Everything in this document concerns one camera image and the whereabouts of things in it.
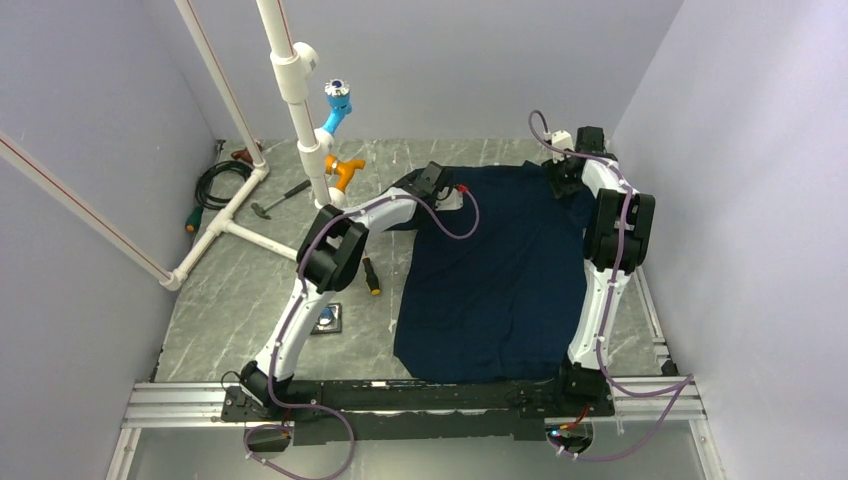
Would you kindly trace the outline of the navy blue t-shirt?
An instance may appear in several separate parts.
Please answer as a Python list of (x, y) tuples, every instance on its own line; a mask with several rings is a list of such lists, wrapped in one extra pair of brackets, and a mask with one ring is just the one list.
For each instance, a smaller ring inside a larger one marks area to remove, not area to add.
[(580, 319), (589, 192), (556, 199), (543, 168), (457, 167), (472, 199), (412, 223), (415, 231), (394, 339), (409, 374), (435, 383), (554, 376)]

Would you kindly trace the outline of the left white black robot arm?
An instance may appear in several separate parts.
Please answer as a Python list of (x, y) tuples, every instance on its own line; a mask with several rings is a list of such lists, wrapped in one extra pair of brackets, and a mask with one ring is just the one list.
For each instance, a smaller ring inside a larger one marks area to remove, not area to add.
[(322, 207), (297, 252), (288, 303), (266, 344), (239, 374), (248, 407), (261, 419), (272, 420), (292, 403), (287, 389), (305, 341), (334, 295), (355, 279), (370, 235), (428, 217), (446, 236), (466, 239), (479, 224), (476, 203), (472, 227), (463, 234), (449, 231), (437, 213), (459, 210), (471, 198), (449, 168), (431, 162), (364, 203)]

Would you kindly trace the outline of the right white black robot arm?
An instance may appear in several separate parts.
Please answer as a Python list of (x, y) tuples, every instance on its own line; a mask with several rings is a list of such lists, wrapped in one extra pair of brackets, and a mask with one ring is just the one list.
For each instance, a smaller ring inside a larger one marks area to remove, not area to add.
[(544, 128), (542, 142), (553, 152), (543, 167), (554, 196), (593, 199), (582, 240), (586, 294), (562, 381), (550, 391), (555, 409), (574, 415), (607, 389), (608, 340), (625, 287), (647, 256), (656, 200), (625, 178), (601, 128), (582, 127), (576, 138)]

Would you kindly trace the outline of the orange faucet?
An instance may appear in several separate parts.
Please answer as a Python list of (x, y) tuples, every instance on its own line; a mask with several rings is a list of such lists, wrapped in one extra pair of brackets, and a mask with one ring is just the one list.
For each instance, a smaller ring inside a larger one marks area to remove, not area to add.
[(330, 182), (329, 189), (344, 193), (358, 171), (365, 168), (366, 162), (362, 159), (347, 161), (339, 160), (335, 155), (328, 154), (325, 157), (325, 175), (334, 178)]

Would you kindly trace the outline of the yellow black screwdriver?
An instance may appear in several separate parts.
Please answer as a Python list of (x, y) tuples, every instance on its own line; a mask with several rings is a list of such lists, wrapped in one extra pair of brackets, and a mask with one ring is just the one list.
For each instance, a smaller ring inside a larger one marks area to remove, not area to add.
[(368, 256), (364, 256), (361, 263), (365, 272), (365, 282), (368, 291), (373, 296), (379, 295), (381, 293), (380, 280), (371, 259)]

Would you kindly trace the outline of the blue faucet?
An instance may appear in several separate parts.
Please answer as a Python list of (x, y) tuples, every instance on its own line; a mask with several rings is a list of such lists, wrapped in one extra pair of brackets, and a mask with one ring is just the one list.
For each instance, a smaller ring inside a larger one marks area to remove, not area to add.
[(352, 112), (351, 89), (345, 80), (335, 78), (325, 84), (324, 93), (329, 114), (323, 125), (315, 130), (315, 134), (320, 145), (331, 149), (339, 127)]

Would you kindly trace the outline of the small hammer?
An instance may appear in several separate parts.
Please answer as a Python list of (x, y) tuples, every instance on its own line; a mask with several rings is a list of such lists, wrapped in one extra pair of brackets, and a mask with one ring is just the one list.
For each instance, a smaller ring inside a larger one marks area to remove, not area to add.
[(286, 191), (279, 198), (268, 203), (267, 205), (260, 205), (258, 202), (253, 202), (253, 203), (250, 204), (250, 208), (257, 217), (259, 217), (263, 220), (271, 220), (272, 217), (270, 216), (269, 212), (272, 209), (274, 209), (275, 207), (277, 207), (278, 205), (280, 205), (284, 201), (286, 201), (286, 200), (292, 198), (293, 196), (298, 195), (299, 193), (308, 189), (310, 186), (311, 186), (311, 182), (309, 180), (304, 180), (304, 181), (300, 182), (299, 184), (297, 184), (296, 186), (289, 189), (288, 191)]

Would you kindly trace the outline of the small square black tray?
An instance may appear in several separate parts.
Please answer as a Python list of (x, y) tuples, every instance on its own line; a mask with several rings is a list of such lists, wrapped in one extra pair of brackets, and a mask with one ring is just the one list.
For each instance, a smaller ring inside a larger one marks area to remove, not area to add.
[(335, 334), (343, 330), (343, 309), (340, 303), (330, 303), (319, 314), (312, 335)]

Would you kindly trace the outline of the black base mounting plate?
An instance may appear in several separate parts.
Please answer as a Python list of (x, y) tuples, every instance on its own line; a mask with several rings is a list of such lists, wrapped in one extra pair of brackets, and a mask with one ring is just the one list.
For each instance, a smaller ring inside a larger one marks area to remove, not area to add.
[(542, 428), (561, 418), (615, 413), (607, 385), (592, 393), (572, 383), (499, 381), (439, 385), (420, 380), (294, 380), (282, 406), (242, 385), (225, 390), (220, 418), (227, 423), (290, 421), (296, 445), (348, 437), (332, 416), (340, 412), (358, 440), (507, 436), (541, 440)]

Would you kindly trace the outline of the white PVC pipe frame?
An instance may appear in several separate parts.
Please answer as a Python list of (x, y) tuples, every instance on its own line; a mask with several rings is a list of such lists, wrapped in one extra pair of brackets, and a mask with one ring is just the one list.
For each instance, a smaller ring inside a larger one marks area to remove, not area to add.
[[(200, 147), (239, 136), (175, 2), (184, 1), (1, 1), (2, 133), (163, 265), (183, 255), (175, 232), (154, 230), (187, 213)], [(187, 2), (251, 135), (294, 137), (255, 1)], [(3, 279), (12, 260), (45, 279), (48, 260), (68, 279), (106, 272), (109, 242), (6, 167)]]

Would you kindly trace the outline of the brown handled tool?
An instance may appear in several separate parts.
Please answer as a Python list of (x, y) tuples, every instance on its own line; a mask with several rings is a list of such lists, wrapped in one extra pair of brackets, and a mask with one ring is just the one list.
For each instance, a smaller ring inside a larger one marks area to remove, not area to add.
[(242, 148), (230, 153), (230, 157), (234, 161), (240, 161), (249, 165), (254, 164), (253, 156), (248, 148)]

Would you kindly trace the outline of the green handled screwdriver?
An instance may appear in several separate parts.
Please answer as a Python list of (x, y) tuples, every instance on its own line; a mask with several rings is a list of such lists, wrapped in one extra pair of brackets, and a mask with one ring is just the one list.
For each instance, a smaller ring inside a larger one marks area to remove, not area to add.
[(196, 233), (199, 230), (204, 208), (202, 205), (195, 206), (189, 216), (186, 218), (184, 228), (189, 233)]

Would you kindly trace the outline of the aluminium rail frame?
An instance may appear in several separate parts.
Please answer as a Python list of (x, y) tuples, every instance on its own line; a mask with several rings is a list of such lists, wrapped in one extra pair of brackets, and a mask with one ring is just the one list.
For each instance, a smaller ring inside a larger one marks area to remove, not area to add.
[[(709, 479), (723, 479), (726, 472), (714, 445), (706, 410), (697, 386), (688, 383), (678, 391), (678, 377), (621, 377), (625, 389), (609, 387), (615, 413), (611, 417), (581, 414), (561, 418), (543, 426), (559, 436), (587, 438), (596, 424), (611, 422), (618, 434), (629, 423), (670, 424), (683, 422), (690, 428), (702, 469)], [(122, 427), (125, 431), (143, 428), (248, 428), (268, 423), (227, 423), (221, 420), (225, 390), (236, 383), (138, 383), (130, 395)]]

